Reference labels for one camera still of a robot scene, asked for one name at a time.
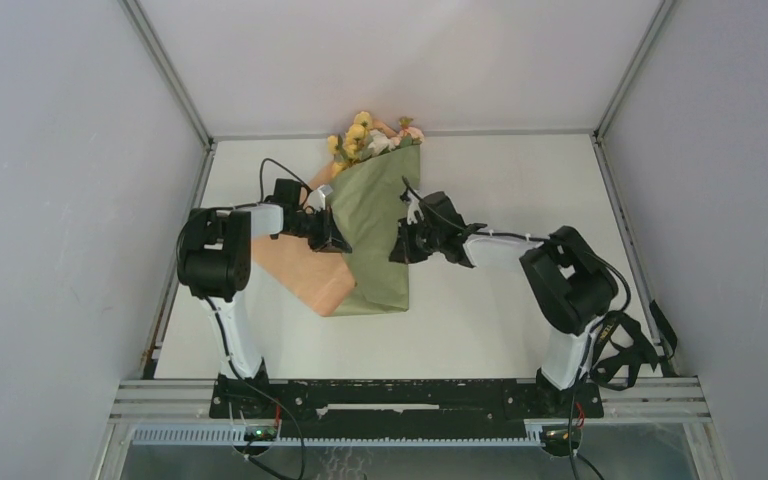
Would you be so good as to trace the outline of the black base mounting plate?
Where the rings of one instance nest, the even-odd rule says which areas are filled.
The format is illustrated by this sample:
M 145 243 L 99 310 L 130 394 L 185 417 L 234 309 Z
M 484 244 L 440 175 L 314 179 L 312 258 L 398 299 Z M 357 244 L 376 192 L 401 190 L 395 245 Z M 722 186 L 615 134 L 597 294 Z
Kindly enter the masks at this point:
M 209 404 L 212 419 L 263 420 L 280 433 L 362 437 L 384 434 L 513 433 L 529 421 L 563 426 L 605 415 L 597 386 L 553 393 L 540 381 L 248 380 L 218 377 Z

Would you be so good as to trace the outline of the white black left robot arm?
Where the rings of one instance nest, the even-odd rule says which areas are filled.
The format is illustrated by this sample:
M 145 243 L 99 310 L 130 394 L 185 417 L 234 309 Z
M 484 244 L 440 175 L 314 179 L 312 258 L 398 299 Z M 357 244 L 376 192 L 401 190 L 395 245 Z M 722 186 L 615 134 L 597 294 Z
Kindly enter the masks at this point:
M 234 404 L 250 417 L 271 407 L 271 388 L 254 378 L 264 359 L 253 334 L 243 290 L 252 271 L 252 240 L 282 234 L 302 238 L 311 251 L 348 254 L 348 240 L 328 205 L 333 188 L 313 189 L 292 179 L 275 181 L 274 191 L 255 203 L 195 208 L 177 240 L 177 278 L 191 295 L 207 304 L 220 348 L 220 373 L 244 380 Z

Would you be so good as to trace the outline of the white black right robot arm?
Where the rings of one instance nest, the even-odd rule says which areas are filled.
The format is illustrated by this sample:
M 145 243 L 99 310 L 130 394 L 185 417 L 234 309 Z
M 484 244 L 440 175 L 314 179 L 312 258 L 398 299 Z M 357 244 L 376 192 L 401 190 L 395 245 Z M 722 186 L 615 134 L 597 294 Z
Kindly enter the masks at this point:
M 401 196 L 408 210 L 398 222 L 389 259 L 416 264 L 441 254 L 466 268 L 503 268 L 523 274 L 551 330 L 538 371 L 538 402 L 552 416 L 565 415 L 578 400 L 575 385 L 596 358 L 598 328 L 622 314 L 612 303 L 630 286 L 598 256 L 582 235 L 562 226 L 546 237 L 491 230 L 466 223 L 442 191 L 421 196 L 411 186 Z

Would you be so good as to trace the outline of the orange wrapping paper sheet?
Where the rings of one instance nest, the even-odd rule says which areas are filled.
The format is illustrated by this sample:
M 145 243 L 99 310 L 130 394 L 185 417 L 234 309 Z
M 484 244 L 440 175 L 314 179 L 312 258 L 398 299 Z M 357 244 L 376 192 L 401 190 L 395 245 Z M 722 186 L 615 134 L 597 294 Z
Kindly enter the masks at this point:
M 374 157 L 329 180 L 327 201 L 350 253 L 315 253 L 302 238 L 264 236 L 252 241 L 253 262 L 322 317 L 407 311 L 408 267 L 389 260 L 398 222 L 407 216 L 403 178 L 419 186 L 418 146 Z

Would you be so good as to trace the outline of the aluminium front frame rail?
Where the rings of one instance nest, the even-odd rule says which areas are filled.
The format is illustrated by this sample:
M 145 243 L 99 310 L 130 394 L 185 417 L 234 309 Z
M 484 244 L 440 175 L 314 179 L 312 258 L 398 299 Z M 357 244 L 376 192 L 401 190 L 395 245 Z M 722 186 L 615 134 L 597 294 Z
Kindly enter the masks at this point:
M 299 420 L 338 411 L 406 413 L 466 411 L 488 420 L 559 420 L 568 413 L 607 422 L 708 423 L 698 380 L 643 378 L 630 389 L 586 384 L 574 395 L 551 394 L 533 380 L 128 380 L 120 384 L 113 419 L 244 418 L 288 409 Z

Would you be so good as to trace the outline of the yellow fake flower bunch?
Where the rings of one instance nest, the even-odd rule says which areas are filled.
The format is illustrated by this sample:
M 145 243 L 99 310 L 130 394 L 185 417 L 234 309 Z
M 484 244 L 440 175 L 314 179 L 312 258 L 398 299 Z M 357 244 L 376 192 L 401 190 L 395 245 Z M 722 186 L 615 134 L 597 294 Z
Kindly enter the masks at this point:
M 332 155 L 331 177 L 361 162 L 361 154 L 367 148 L 372 127 L 373 116 L 367 111 L 361 111 L 344 134 L 327 137 L 327 149 Z

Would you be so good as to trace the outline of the peach white fake flower bunch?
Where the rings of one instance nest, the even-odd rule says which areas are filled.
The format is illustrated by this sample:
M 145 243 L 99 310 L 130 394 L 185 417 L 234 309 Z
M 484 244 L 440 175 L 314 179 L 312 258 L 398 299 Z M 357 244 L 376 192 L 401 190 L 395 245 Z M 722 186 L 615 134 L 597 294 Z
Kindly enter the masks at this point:
M 368 130 L 365 151 L 372 157 L 395 150 L 419 146 L 426 140 L 424 132 L 414 125 L 412 117 L 398 119 L 398 129 L 391 128 L 381 120 L 373 119 Z

